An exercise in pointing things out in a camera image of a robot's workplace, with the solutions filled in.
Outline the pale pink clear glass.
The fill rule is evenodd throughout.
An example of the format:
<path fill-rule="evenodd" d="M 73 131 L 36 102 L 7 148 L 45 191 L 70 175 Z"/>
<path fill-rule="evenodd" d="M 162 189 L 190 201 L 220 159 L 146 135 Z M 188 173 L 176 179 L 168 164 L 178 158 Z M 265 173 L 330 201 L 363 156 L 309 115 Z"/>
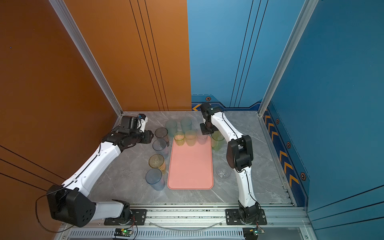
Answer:
<path fill-rule="evenodd" d="M 197 141 L 200 145 L 203 145 L 207 142 L 208 135 L 203 135 L 201 132 L 197 132 Z"/>

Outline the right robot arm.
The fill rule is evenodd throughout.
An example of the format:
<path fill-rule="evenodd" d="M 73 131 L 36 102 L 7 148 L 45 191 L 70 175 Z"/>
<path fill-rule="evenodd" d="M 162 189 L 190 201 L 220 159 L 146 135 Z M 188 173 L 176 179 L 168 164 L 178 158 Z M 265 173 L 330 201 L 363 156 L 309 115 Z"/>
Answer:
<path fill-rule="evenodd" d="M 244 224 L 250 225 L 261 213 L 252 183 L 252 161 L 254 160 L 252 139 L 249 135 L 239 132 L 220 107 L 212 107 L 210 103 L 203 103 L 200 111 L 204 119 L 204 122 L 200 124 L 202 134 L 219 132 L 228 144 L 227 162 L 235 171 L 239 187 L 240 219 Z"/>

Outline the yellow-green short glass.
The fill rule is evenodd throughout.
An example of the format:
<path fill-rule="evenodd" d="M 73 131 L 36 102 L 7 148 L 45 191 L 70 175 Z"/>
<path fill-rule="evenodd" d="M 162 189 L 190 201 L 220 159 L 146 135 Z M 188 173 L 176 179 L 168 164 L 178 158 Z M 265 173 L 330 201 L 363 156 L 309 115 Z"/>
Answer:
<path fill-rule="evenodd" d="M 197 134 L 194 130 L 189 130 L 185 132 L 185 140 L 189 147 L 192 147 L 196 144 Z"/>

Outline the right green circuit board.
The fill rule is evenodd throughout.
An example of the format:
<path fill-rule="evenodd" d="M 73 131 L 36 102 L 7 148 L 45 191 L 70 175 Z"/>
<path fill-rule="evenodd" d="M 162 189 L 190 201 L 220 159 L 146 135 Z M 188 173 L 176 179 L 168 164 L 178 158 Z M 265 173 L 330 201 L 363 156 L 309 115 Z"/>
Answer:
<path fill-rule="evenodd" d="M 245 240 L 258 240 L 260 235 L 263 235 L 263 228 L 243 228 L 243 236 Z"/>

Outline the aluminium front rail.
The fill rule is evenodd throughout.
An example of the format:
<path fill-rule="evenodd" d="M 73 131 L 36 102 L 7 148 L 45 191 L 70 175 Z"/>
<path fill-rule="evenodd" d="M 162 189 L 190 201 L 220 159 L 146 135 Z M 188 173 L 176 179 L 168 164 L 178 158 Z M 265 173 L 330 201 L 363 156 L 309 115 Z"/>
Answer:
<path fill-rule="evenodd" d="M 263 204 L 266 226 L 226 223 L 225 210 L 235 204 L 159 204 L 133 205 L 146 209 L 143 226 L 105 226 L 95 220 L 85 227 L 70 228 L 62 224 L 56 240 L 245 240 L 243 228 L 263 228 L 258 240 L 315 240 L 317 236 L 304 208 L 292 205 Z M 114 238 L 115 229 L 132 229 L 131 238 Z"/>

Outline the tall green glass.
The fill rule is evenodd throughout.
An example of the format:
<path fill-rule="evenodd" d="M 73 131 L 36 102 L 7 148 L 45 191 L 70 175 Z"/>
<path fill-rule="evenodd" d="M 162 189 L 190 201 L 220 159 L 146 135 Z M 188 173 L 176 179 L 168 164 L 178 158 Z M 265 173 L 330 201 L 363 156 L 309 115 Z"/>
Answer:
<path fill-rule="evenodd" d="M 211 139 L 212 150 L 219 151 L 223 145 L 223 142 L 225 141 L 224 136 L 219 131 L 215 131 L 212 133 Z"/>

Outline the amber orange glass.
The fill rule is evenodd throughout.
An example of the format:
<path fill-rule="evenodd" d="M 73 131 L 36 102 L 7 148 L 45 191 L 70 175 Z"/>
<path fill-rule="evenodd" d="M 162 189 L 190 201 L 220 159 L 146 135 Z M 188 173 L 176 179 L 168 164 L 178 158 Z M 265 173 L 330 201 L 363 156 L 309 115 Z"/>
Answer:
<path fill-rule="evenodd" d="M 159 169 L 162 172 L 162 175 L 165 175 L 166 173 L 165 159 L 160 154 L 152 155 L 149 158 L 149 166 L 153 169 Z"/>

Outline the tall blue glass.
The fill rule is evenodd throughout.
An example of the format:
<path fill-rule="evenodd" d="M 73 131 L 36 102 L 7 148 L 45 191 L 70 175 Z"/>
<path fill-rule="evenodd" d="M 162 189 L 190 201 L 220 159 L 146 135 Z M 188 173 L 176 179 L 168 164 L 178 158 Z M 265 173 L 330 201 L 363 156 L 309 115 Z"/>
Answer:
<path fill-rule="evenodd" d="M 146 182 L 156 191 L 161 191 L 165 187 L 163 173 L 159 169 L 151 169 L 146 173 Z"/>

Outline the blue short glass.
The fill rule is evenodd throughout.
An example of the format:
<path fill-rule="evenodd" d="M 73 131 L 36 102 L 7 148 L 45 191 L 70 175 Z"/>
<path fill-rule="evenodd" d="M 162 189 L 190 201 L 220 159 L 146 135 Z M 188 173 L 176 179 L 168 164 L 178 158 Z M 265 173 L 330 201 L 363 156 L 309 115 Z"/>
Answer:
<path fill-rule="evenodd" d="M 164 159 L 166 159 L 169 156 L 169 147 L 167 142 L 164 139 L 155 140 L 152 146 L 154 151 L 157 154 L 162 155 Z"/>

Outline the small green glass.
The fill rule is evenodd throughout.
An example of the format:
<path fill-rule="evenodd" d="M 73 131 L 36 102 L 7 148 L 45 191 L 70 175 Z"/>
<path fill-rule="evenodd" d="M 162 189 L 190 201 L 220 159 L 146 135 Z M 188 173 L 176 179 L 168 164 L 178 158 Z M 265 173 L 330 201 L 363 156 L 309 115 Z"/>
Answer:
<path fill-rule="evenodd" d="M 176 132 L 175 135 L 174 135 L 174 140 L 175 140 L 175 143 L 178 146 L 184 145 L 184 143 L 185 143 L 185 134 L 183 132 L 181 132 L 181 131 Z"/>

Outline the smoky grey glass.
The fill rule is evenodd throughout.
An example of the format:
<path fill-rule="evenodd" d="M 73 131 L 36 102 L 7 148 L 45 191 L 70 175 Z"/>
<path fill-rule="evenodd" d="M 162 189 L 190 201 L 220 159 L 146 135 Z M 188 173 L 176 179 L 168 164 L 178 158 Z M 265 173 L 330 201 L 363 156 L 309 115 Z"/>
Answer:
<path fill-rule="evenodd" d="M 164 128 L 164 127 L 157 128 L 155 130 L 155 136 L 157 139 L 165 140 L 167 143 L 167 146 L 169 146 L 169 136 L 168 136 L 168 129 L 167 128 Z"/>

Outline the pink plastic tray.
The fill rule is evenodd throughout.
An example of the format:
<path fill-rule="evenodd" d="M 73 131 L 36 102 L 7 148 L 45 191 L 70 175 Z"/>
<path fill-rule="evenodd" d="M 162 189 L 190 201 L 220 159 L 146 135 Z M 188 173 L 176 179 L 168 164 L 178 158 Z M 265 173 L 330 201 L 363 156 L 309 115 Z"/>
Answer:
<path fill-rule="evenodd" d="M 210 137 L 203 145 L 192 147 L 173 140 L 167 185 L 171 190 L 210 190 L 214 186 Z"/>

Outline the clear short glass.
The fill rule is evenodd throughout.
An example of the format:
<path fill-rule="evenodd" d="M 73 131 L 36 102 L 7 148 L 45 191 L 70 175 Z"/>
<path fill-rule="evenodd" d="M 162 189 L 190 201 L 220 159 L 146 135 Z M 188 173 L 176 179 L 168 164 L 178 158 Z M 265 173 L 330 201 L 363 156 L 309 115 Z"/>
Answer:
<path fill-rule="evenodd" d="M 232 174 L 232 169 L 227 165 L 219 165 L 215 169 L 216 177 L 219 181 L 227 181 Z"/>

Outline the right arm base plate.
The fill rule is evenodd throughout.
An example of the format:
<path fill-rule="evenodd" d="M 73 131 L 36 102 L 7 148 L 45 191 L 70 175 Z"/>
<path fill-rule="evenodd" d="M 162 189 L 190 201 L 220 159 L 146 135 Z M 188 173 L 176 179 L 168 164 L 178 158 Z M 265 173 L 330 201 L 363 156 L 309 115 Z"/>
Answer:
<path fill-rule="evenodd" d="M 266 226 L 268 224 L 265 211 L 259 209 L 255 214 L 250 216 L 246 215 L 243 212 L 240 212 L 240 209 L 226 209 L 225 210 L 226 223 L 229 226 L 234 225 L 259 225 Z"/>

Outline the teal textured glass right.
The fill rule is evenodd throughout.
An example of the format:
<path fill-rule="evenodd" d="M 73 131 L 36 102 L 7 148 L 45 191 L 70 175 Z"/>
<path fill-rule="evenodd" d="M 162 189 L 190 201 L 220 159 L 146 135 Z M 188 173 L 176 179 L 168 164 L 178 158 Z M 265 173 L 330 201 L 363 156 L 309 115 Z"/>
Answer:
<path fill-rule="evenodd" d="M 182 131 L 184 133 L 188 132 L 188 131 L 191 131 L 192 130 L 192 119 L 189 118 L 189 117 L 184 117 L 182 120 L 181 120 L 181 127 L 182 127 Z"/>

